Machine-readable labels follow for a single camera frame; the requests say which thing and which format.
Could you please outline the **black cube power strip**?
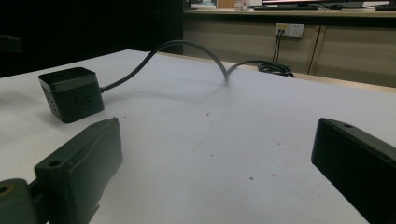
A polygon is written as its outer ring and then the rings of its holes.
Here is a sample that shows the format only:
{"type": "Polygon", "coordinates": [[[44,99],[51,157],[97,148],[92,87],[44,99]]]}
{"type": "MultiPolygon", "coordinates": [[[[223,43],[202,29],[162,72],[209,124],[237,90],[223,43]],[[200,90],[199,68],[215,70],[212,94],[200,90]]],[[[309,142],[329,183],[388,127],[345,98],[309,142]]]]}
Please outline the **black cube power strip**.
{"type": "Polygon", "coordinates": [[[71,123],[105,109],[96,74],[73,67],[38,77],[50,111],[62,122],[71,123]]]}

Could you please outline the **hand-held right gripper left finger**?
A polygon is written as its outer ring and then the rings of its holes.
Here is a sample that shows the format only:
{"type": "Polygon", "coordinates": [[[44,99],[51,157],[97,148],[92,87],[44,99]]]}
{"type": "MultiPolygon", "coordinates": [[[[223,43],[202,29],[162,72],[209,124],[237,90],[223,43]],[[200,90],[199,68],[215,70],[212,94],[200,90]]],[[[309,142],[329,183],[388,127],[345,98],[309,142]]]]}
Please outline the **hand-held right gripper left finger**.
{"type": "Polygon", "coordinates": [[[89,224],[106,185],[123,162],[120,123],[98,121],[35,166],[50,224],[89,224]]]}

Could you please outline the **black keyboard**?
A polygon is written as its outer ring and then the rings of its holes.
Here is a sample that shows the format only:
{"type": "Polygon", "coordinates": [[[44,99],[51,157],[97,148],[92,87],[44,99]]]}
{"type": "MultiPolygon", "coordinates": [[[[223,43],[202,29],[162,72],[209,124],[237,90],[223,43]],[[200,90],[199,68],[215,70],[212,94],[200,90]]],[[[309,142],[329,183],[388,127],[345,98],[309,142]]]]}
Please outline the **black keyboard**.
{"type": "Polygon", "coordinates": [[[313,6],[281,6],[281,7],[268,7],[258,6],[253,8],[254,11],[316,11],[318,7],[313,6]]]}

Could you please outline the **white wall socket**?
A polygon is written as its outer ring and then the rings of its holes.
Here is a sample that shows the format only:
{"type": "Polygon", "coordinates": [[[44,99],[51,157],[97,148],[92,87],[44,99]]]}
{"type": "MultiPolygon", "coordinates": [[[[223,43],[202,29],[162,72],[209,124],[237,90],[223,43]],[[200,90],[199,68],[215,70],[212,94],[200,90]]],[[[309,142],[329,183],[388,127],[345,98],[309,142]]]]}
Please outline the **white wall socket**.
{"type": "Polygon", "coordinates": [[[304,33],[303,24],[294,23],[277,23],[275,29],[275,35],[285,36],[292,38],[302,38],[304,33]]]}

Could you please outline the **wooden cabinet counter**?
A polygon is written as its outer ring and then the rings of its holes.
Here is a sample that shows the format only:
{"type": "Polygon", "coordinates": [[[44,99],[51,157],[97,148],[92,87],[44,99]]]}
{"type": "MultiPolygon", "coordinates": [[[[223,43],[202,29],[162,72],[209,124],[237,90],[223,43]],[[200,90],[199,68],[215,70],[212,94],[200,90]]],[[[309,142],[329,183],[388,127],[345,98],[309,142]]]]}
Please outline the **wooden cabinet counter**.
{"type": "Polygon", "coordinates": [[[183,37],[225,62],[270,61],[277,23],[304,25],[281,39],[278,61],[293,72],[396,88],[396,11],[188,11],[183,37]]]}

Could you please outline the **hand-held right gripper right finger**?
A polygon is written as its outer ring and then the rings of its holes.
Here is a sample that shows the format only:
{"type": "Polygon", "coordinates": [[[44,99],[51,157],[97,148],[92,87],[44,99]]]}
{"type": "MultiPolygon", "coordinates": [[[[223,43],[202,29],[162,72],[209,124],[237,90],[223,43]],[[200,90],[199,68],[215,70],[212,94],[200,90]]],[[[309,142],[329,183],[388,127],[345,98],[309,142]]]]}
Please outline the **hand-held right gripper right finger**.
{"type": "Polygon", "coordinates": [[[396,147],[321,118],[311,162],[370,224],[396,224],[396,147]]]}

